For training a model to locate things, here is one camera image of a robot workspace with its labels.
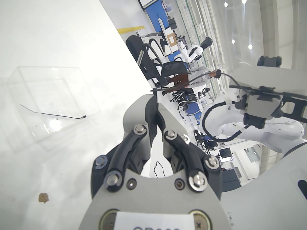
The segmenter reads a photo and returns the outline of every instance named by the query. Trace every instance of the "blue wall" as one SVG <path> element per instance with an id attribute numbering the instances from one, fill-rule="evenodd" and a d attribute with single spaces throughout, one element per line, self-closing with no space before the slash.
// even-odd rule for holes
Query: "blue wall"
<path id="1" fill-rule="evenodd" d="M 170 24 L 167 21 L 167 15 L 165 13 L 164 7 L 162 5 L 162 0 L 158 0 L 148 6 L 145 11 L 147 12 L 153 27 L 156 32 L 161 31 L 161 26 L 159 24 L 158 18 L 160 18 L 163 22 L 164 27 L 170 26 Z M 167 57 L 169 58 L 170 61 L 174 60 L 174 57 L 179 54 L 179 51 L 174 52 L 173 54 L 168 55 Z"/>

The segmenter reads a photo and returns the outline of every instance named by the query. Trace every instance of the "cardboard box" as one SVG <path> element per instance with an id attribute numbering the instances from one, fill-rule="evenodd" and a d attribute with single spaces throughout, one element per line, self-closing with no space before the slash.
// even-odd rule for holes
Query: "cardboard box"
<path id="1" fill-rule="evenodd" d="M 174 45 L 177 45 L 177 39 L 176 39 L 176 36 L 175 36 L 174 33 L 167 35 L 167 38 L 170 42 L 171 47 L 174 46 Z"/>

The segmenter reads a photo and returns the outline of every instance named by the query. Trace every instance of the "floor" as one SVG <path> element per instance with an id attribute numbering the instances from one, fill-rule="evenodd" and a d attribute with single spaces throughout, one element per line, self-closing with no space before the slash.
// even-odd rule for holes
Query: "floor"
<path id="1" fill-rule="evenodd" d="M 144 26 L 140 35 L 155 32 L 149 17 L 143 12 L 137 0 L 99 0 L 117 29 Z M 135 31 L 121 34 L 125 41 Z"/>

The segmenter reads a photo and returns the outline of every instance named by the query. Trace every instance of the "brown pants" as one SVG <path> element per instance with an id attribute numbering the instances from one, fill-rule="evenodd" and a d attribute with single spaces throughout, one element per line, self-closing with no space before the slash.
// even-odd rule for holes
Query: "brown pants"
<path id="1" fill-rule="evenodd" d="M 178 75 L 175 75 L 174 77 L 170 78 L 169 82 L 173 82 L 174 83 L 174 87 L 170 87 L 169 90 L 167 90 L 166 92 L 167 93 L 170 93 L 170 92 L 173 92 L 173 91 L 177 91 L 177 90 L 181 90 L 184 88 L 184 84 L 187 83 L 189 81 L 189 78 L 188 78 L 188 74 L 178 74 Z"/>

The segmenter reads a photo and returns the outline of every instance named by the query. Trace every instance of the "computer monitor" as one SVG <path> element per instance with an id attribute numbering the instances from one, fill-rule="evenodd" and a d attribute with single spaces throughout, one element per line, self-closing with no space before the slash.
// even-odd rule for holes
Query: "computer monitor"
<path id="1" fill-rule="evenodd" d="M 219 154 L 221 155 L 221 158 L 231 157 L 230 148 L 220 149 L 219 150 Z"/>
<path id="2" fill-rule="evenodd" d="M 173 29 L 177 29 L 177 24 L 176 24 L 176 21 L 175 21 L 175 19 L 173 17 L 168 19 L 167 21 L 168 21 L 168 23 L 169 23 L 169 25 L 170 25 L 172 30 Z"/>

